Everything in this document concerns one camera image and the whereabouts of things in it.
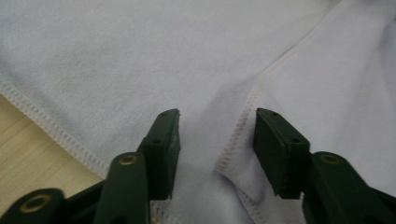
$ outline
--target brass rivet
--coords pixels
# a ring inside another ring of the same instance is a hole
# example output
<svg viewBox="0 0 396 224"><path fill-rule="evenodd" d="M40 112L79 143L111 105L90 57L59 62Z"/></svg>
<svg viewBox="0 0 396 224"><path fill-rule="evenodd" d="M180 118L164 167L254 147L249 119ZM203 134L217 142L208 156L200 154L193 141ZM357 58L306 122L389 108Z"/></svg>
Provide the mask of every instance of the brass rivet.
<svg viewBox="0 0 396 224"><path fill-rule="evenodd" d="M134 155L124 156L120 159L121 165L131 165L137 162L137 157Z"/></svg>
<svg viewBox="0 0 396 224"><path fill-rule="evenodd" d="M48 203L50 203L50 195L48 194L39 194L36 195L35 197L29 199L26 201L20 208L21 212L23 213L33 213L44 206L46 206Z"/></svg>
<svg viewBox="0 0 396 224"><path fill-rule="evenodd" d="M322 161L327 162L329 164L338 165L341 163L341 160L338 157L335 157L330 154L325 154L320 157Z"/></svg>

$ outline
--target wooden table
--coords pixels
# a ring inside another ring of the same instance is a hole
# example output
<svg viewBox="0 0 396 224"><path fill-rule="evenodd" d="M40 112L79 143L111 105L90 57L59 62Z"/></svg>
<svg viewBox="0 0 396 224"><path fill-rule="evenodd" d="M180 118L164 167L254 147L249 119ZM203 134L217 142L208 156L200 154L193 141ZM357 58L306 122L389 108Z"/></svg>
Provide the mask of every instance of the wooden table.
<svg viewBox="0 0 396 224"><path fill-rule="evenodd" d="M0 216L35 189L67 198L100 180L0 95Z"/></svg>

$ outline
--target clamp jaw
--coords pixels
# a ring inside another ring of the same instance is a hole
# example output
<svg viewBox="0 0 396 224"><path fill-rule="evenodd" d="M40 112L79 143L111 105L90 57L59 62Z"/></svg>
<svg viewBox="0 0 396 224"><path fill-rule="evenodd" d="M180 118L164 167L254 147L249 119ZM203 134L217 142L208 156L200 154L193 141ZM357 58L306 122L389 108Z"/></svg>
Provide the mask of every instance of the clamp jaw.
<svg viewBox="0 0 396 224"><path fill-rule="evenodd" d="M111 162L106 180L65 199L39 189L18 199L0 224L149 224L149 201L172 195L179 112L161 113L136 152ZM348 161L309 152L309 142L279 114L257 110L253 147L275 195L299 199L307 224L394 224L396 199L368 187Z"/></svg>
<svg viewBox="0 0 396 224"><path fill-rule="evenodd" d="M348 161L309 152L309 142L276 112L257 110L254 150L275 195L299 199L308 224L396 223L396 199L368 187Z"/></svg>
<svg viewBox="0 0 396 224"><path fill-rule="evenodd" d="M136 152L110 164L106 180L65 199L59 189L19 198L0 224L149 224L149 201L172 195L180 141L179 111L162 112Z"/></svg>

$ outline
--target white cloth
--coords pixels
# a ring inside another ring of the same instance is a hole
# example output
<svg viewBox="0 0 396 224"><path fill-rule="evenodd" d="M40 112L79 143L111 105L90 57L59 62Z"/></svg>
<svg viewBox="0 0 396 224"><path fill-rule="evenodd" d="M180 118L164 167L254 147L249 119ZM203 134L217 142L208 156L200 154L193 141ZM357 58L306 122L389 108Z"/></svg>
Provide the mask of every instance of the white cloth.
<svg viewBox="0 0 396 224"><path fill-rule="evenodd" d="M101 176L178 108L174 198L152 205L162 223L304 223L252 153L253 111L276 110L313 151L345 156L396 195L395 10L386 0L2 1L0 92Z"/></svg>

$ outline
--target garment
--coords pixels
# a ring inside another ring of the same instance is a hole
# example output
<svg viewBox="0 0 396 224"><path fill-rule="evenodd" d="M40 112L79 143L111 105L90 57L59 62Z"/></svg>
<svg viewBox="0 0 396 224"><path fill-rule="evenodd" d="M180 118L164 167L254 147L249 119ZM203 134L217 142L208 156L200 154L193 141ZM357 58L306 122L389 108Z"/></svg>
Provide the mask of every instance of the garment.
<svg viewBox="0 0 396 224"><path fill-rule="evenodd" d="M386 0L3 1L0 92L103 177L178 108L173 199L152 204L161 223L304 223L255 158L253 112L282 114L312 151L339 153L396 195L395 11Z"/></svg>

